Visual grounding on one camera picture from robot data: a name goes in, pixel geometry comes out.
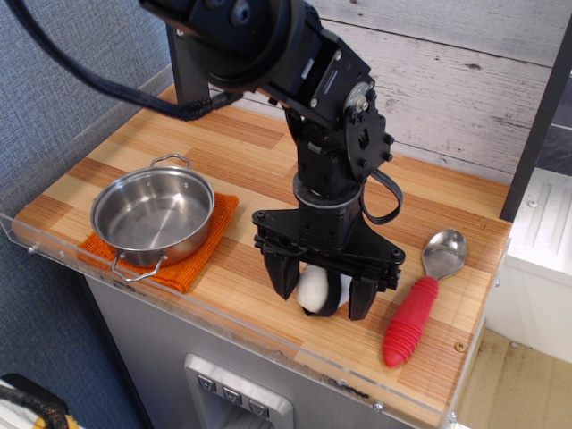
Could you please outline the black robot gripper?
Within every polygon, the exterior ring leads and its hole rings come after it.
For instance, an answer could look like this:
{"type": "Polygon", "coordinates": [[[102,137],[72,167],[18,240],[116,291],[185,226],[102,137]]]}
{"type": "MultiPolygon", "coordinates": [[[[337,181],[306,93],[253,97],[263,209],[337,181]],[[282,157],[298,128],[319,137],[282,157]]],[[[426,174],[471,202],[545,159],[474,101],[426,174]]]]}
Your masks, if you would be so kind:
{"type": "Polygon", "coordinates": [[[375,232],[362,208],[364,188],[335,205],[310,205],[300,199],[295,209],[258,210],[256,247],[263,254],[274,291],[288,300],[305,262],[352,278],[349,286],[349,319],[366,318],[378,290],[395,290],[405,253],[375,232]]]}

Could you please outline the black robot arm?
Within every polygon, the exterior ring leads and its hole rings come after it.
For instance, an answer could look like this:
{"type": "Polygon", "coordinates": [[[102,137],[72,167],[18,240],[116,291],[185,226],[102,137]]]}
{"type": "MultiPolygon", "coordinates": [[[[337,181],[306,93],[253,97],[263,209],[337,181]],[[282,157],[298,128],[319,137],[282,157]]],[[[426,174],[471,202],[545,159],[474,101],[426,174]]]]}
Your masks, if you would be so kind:
{"type": "Polygon", "coordinates": [[[378,292],[395,289],[404,252],[374,231],[365,186],[391,159],[392,136],[376,105],[369,66],[326,30],[303,1],[146,1],[185,37],[212,85],[265,94],[281,105],[297,147],[295,209],[253,214],[255,242],[275,291],[287,299],[299,266],[350,278],[349,318],[366,317],[378,292]]]}

